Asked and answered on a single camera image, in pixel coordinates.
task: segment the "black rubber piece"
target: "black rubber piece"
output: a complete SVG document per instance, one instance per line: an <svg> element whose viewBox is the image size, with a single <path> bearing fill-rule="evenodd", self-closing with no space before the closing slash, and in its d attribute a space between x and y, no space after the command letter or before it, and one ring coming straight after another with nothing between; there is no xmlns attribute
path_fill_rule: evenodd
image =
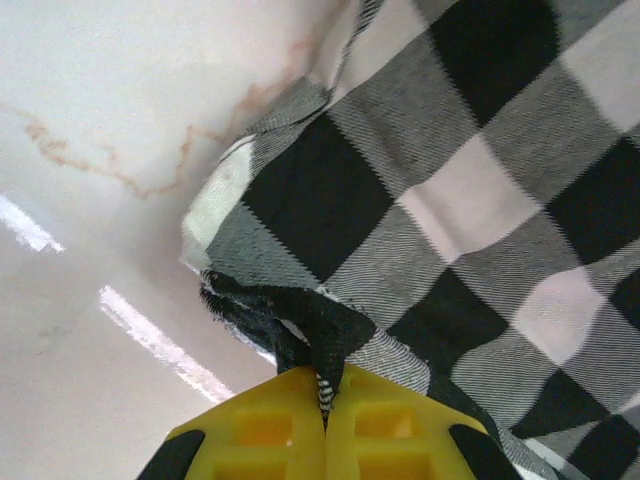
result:
<svg viewBox="0 0 640 480"><path fill-rule="evenodd" d="M137 480L184 480L204 437L190 430L164 442Z"/></svg>
<svg viewBox="0 0 640 480"><path fill-rule="evenodd" d="M449 433L477 480L522 480L490 436L466 425L453 425Z"/></svg>

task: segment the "yellow plastic part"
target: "yellow plastic part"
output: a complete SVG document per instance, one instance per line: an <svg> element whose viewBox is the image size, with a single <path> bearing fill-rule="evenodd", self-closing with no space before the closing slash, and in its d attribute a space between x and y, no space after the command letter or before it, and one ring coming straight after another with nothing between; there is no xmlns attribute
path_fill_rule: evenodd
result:
<svg viewBox="0 0 640 480"><path fill-rule="evenodd" d="M477 420L347 365L325 434L309 368L176 428L206 436L186 480L472 480L448 429Z"/></svg>

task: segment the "white surface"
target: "white surface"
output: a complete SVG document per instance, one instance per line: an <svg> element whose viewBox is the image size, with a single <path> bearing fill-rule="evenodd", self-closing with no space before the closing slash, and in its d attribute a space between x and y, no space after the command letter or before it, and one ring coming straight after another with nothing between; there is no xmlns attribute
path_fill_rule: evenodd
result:
<svg viewBox="0 0 640 480"><path fill-rule="evenodd" d="M180 221L332 7L0 0L2 478L134 478L273 375L201 306Z"/></svg>

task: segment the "yellow plastic object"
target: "yellow plastic object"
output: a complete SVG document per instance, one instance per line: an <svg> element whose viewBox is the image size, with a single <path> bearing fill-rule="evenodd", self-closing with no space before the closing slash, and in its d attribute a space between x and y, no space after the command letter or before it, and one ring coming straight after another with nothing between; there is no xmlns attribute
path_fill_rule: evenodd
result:
<svg viewBox="0 0 640 480"><path fill-rule="evenodd" d="M297 368L176 428L205 438L186 480L472 480L449 435L475 419L348 365L326 431L314 372Z"/></svg>

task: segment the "brown stain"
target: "brown stain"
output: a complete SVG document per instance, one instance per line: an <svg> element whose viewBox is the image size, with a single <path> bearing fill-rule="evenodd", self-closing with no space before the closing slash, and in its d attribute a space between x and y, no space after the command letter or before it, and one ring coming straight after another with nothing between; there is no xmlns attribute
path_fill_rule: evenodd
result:
<svg viewBox="0 0 640 480"><path fill-rule="evenodd" d="M262 112L271 101L296 80L296 71L300 70L300 64L304 62L305 57L309 58L318 46L322 34L322 26L327 22L332 22L346 3L347 0L339 0L323 22L313 27L307 37L291 45L287 53L287 63L276 82L264 87L260 87L255 83L249 86L246 95L233 108L227 129L223 133L195 125L187 126L185 141L180 146L180 160L174 167L174 180L161 187L145 188L133 176L119 171L117 166L120 156L116 148L107 142L93 142L94 146L102 150L107 156L107 166L95 165L85 158L72 157L69 153L69 143L66 140L55 137L38 116L3 102L0 102L0 110L8 111L14 116L29 122L24 127L24 132L38 148L40 155L50 162L59 166L71 167L81 172L91 172L95 175L111 178L126 187L135 197L142 200L156 195L165 195L182 185L189 153L197 138L206 138L222 146L230 144L236 132L241 128L243 116L248 113Z"/></svg>

